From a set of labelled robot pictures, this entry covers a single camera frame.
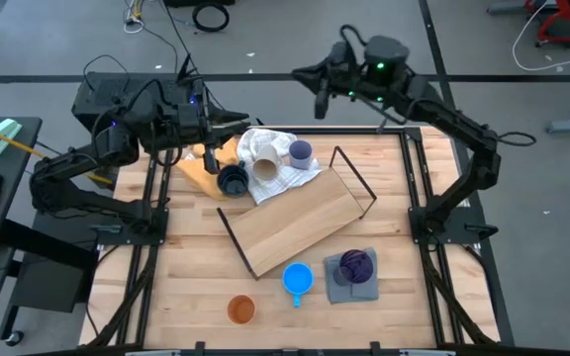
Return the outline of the lavender plastic cup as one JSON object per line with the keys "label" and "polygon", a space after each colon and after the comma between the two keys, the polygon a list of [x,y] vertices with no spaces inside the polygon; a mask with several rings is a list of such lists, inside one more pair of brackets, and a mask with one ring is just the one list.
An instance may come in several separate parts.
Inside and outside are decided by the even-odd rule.
{"label": "lavender plastic cup", "polygon": [[295,140],[289,146],[290,165],[307,170],[312,161],[313,148],[305,140]]}

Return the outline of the black rolling cart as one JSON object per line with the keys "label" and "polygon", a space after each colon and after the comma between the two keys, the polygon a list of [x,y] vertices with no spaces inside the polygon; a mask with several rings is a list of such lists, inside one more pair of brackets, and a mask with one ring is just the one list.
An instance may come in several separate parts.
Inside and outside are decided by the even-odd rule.
{"label": "black rolling cart", "polygon": [[16,279],[11,300],[0,326],[0,340],[15,346],[24,332],[14,327],[21,308],[50,312],[72,312],[85,300],[98,253],[91,217],[57,219],[39,214],[27,227],[6,220],[0,242],[24,253],[13,262],[8,275]]}

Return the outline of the dark navy mug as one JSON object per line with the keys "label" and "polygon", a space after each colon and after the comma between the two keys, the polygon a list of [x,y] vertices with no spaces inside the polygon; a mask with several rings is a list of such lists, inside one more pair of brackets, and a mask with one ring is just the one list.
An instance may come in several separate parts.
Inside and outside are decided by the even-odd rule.
{"label": "dark navy mug", "polygon": [[226,166],[217,177],[217,185],[221,193],[230,198],[244,195],[248,190],[248,184],[249,176],[243,161]]}

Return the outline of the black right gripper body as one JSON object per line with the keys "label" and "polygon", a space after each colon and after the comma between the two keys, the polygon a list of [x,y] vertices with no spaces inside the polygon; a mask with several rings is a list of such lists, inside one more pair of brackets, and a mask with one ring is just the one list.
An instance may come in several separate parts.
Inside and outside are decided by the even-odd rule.
{"label": "black right gripper body", "polygon": [[352,102],[357,98],[355,82],[359,75],[359,65],[349,42],[337,42],[330,54],[322,62],[318,81],[318,92],[314,103],[317,120],[323,120],[329,109],[330,97],[348,97]]}

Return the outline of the bright blue mug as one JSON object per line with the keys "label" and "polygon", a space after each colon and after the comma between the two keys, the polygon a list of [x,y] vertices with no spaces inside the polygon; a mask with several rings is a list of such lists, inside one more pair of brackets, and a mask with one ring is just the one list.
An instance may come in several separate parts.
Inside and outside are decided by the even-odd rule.
{"label": "bright blue mug", "polygon": [[314,273],[311,267],[302,262],[288,265],[282,274],[284,289],[292,296],[295,309],[301,306],[301,298],[308,293],[314,285]]}

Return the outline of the red chair base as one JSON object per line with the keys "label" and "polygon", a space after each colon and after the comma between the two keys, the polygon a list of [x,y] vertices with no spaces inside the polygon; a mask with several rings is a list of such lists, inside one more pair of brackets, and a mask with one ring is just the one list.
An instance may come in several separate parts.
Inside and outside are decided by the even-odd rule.
{"label": "red chair base", "polygon": [[570,0],[525,0],[529,20],[539,22],[536,47],[558,44],[570,47]]}

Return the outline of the grey folded cloth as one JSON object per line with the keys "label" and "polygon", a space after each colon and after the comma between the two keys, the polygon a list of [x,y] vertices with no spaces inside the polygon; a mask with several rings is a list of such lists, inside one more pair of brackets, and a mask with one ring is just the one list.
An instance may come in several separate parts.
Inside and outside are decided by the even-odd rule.
{"label": "grey folded cloth", "polygon": [[339,257],[344,253],[326,257],[324,260],[327,296],[331,304],[371,302],[379,299],[377,278],[377,255],[372,247],[358,249],[364,250],[373,260],[374,272],[365,283],[347,286],[338,285],[333,279],[333,271],[337,267]]}

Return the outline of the white checked cloth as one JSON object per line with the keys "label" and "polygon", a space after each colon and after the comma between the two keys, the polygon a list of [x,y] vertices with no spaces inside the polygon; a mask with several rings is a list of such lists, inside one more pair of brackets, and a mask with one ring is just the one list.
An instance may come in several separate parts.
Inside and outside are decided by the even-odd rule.
{"label": "white checked cloth", "polygon": [[[297,169],[290,165],[289,146],[295,140],[298,139],[294,134],[266,129],[250,129],[240,137],[237,144],[237,156],[245,163],[245,170],[249,176],[248,190],[258,205],[290,188],[303,186],[322,171],[321,165],[313,154],[311,165],[307,170]],[[278,174],[272,180],[258,179],[252,173],[252,164],[257,152],[267,144],[273,145],[281,158]]]}

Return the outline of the black aluminium table frame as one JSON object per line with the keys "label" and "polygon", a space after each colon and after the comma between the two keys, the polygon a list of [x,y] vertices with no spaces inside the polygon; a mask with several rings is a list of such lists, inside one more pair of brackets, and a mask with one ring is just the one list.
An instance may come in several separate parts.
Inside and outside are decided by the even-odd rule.
{"label": "black aluminium table frame", "polygon": [[[343,147],[377,200],[364,218],[349,224],[298,260],[315,274],[311,292],[294,308],[274,269],[258,280],[219,278],[211,259],[223,252],[216,207],[250,207],[251,197],[219,202],[173,171],[169,178],[170,219],[157,257],[144,344],[148,348],[190,349],[347,349],[379,342],[385,348],[430,348],[435,344],[421,255],[410,233],[408,210],[456,178],[450,140],[424,128],[380,134],[367,127],[297,129],[320,163],[336,145]],[[378,256],[379,299],[331,304],[323,262],[352,248],[372,247]],[[227,314],[231,298],[251,297],[253,320],[234,324]]]}

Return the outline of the black computer tower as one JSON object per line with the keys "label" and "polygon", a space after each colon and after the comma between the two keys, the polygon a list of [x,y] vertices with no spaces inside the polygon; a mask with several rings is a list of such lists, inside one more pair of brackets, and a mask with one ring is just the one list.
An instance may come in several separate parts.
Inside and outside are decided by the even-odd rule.
{"label": "black computer tower", "polygon": [[173,104],[189,102],[189,91],[175,82],[176,76],[168,73],[112,73],[89,72],[78,88],[71,113],[77,121],[91,132],[99,115],[116,105],[120,99],[127,104],[148,80],[160,81],[165,98]]}

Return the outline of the yellow cloth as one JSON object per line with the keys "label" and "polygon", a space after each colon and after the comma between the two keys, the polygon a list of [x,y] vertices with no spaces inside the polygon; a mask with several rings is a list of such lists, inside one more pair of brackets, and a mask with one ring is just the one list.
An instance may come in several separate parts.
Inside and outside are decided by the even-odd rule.
{"label": "yellow cloth", "polygon": [[[229,165],[239,163],[237,147],[238,139],[233,137],[222,148],[215,149],[215,158],[221,170]],[[215,200],[224,201],[227,197],[218,187],[218,175],[207,172],[204,167],[204,156],[205,146],[202,143],[193,144],[189,147],[189,153],[181,158],[175,166],[193,187]]]}

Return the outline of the beige plastic cup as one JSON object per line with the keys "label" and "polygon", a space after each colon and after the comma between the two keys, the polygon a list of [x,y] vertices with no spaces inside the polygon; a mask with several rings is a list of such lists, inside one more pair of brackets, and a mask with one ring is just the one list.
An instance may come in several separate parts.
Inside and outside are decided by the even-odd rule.
{"label": "beige plastic cup", "polygon": [[267,144],[257,152],[252,164],[252,173],[258,179],[272,180],[277,176],[280,166],[281,158],[276,148]]}

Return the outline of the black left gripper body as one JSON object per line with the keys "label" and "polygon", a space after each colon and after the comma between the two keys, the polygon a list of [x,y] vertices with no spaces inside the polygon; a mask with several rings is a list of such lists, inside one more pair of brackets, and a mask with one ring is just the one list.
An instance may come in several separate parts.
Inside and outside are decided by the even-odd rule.
{"label": "black left gripper body", "polygon": [[210,101],[205,89],[190,94],[188,102],[177,109],[177,137],[180,147],[201,143],[205,148],[202,155],[205,170],[219,173],[215,150],[221,146],[221,140],[209,119],[209,109]]}

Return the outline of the purple faceted tumbler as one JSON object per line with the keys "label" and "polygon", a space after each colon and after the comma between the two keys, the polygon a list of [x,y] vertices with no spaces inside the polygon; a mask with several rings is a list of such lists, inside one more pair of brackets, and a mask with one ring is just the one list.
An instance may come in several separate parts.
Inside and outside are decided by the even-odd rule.
{"label": "purple faceted tumbler", "polygon": [[351,249],[339,257],[332,276],[338,285],[347,286],[367,282],[373,272],[371,257],[364,250]]}

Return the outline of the orange plastic cup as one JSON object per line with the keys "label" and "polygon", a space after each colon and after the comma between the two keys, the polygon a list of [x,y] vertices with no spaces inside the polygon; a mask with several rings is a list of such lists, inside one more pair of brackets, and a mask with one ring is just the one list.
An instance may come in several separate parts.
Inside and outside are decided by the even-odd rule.
{"label": "orange plastic cup", "polygon": [[237,295],[230,299],[227,306],[229,320],[234,324],[250,323],[256,312],[253,299],[247,295]]}

